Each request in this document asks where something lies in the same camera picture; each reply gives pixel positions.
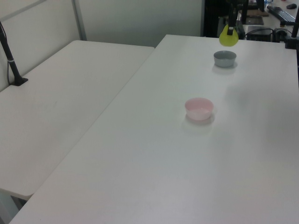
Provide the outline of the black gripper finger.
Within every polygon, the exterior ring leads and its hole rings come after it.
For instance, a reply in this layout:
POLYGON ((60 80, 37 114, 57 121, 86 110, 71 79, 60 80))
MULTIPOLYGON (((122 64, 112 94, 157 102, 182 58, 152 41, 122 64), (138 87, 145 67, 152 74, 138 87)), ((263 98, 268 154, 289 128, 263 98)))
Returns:
POLYGON ((229 0, 230 4, 229 15, 228 15, 228 35, 233 35, 234 27, 237 18, 237 1, 229 0))

